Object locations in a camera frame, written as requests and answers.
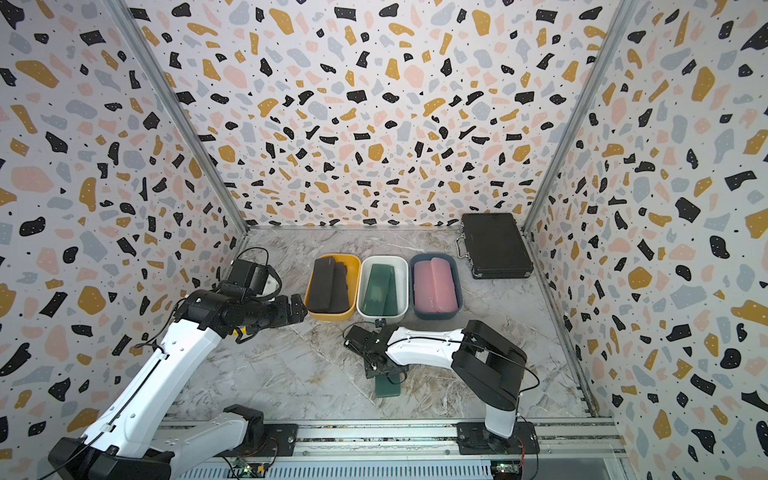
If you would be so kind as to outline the light green pencil case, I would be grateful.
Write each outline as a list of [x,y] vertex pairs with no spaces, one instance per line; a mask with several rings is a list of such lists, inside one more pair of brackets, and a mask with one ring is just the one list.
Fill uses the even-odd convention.
[[371,317],[395,316],[398,313],[395,269],[392,265],[371,265],[361,311]]

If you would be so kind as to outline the pink pencil case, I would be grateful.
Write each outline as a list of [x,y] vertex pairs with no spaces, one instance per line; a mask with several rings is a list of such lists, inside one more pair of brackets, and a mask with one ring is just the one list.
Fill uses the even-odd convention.
[[413,269],[414,305],[425,314],[455,313],[459,309],[451,264],[442,257],[420,260]]

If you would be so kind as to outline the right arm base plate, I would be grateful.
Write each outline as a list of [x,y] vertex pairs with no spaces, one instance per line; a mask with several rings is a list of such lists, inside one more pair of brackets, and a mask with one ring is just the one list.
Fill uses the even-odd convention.
[[527,421],[517,421],[509,439],[490,433],[483,422],[460,422],[456,433],[461,455],[540,453],[534,425]]

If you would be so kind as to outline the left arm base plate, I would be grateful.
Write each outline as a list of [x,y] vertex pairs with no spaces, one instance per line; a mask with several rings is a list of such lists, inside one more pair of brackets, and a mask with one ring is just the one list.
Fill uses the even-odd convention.
[[250,428],[236,449],[241,457],[291,457],[298,437],[295,423],[268,423]]

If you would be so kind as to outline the aluminium rail frame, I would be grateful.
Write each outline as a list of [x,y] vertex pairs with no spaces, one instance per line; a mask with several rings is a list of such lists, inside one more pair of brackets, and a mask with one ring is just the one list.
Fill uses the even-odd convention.
[[[535,419],[539,454],[461,455],[456,425],[472,420],[358,420],[298,425],[291,457],[222,453],[177,478],[201,475],[223,457],[237,478],[632,479],[618,433],[605,419]],[[153,441],[174,440],[207,422],[161,422]]]

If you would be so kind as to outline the dark teal storage box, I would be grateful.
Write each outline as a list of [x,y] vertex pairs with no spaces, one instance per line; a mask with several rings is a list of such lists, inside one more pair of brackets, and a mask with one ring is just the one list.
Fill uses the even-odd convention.
[[417,254],[409,261],[410,300],[417,318],[449,320],[463,307],[456,261],[437,252]]

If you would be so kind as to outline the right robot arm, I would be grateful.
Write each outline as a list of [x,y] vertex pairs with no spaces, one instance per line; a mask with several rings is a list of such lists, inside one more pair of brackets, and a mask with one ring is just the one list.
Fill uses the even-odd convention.
[[515,429],[527,355],[480,320],[450,331],[411,330],[387,325],[367,330],[349,328],[344,346],[363,360],[365,375],[383,385],[398,386],[409,367],[423,365],[453,371],[485,405],[480,433],[462,433],[459,445],[472,453],[508,453],[525,444]]

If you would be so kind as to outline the dark grey pencil case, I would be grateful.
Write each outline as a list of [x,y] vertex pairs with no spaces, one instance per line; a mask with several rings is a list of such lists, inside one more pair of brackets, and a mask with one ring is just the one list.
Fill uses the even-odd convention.
[[347,267],[334,257],[314,262],[306,306],[311,312],[340,314],[350,308],[346,282]]

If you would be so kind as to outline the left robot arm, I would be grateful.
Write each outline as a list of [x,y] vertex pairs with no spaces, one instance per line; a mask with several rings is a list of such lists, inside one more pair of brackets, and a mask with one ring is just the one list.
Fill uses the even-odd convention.
[[177,439],[153,439],[192,374],[228,335],[242,344],[305,319],[300,295],[264,291],[269,278],[282,281],[271,265],[236,258],[218,287],[181,299],[164,337],[148,340],[152,355],[118,399],[80,437],[64,437],[52,448],[54,473],[63,479],[175,479],[222,453],[253,454],[268,445],[263,413],[241,405]]

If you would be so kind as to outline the white storage box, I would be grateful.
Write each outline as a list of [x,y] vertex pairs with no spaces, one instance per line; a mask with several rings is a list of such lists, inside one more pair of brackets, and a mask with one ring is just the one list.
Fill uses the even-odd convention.
[[[398,299],[398,313],[395,316],[371,317],[361,311],[363,298],[366,292],[368,277],[372,264],[392,265],[395,269],[395,280]],[[399,322],[403,319],[409,308],[410,300],[410,270],[408,262],[399,256],[379,255],[366,258],[361,265],[360,284],[358,287],[358,298],[356,303],[357,312],[362,318],[369,322],[379,324],[383,321],[387,323]]]

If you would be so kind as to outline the black briefcase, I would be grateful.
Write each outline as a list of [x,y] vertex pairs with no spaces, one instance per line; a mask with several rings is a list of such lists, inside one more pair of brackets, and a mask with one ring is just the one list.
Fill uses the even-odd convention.
[[463,214],[456,243],[474,279],[523,279],[533,273],[533,262],[511,213]]

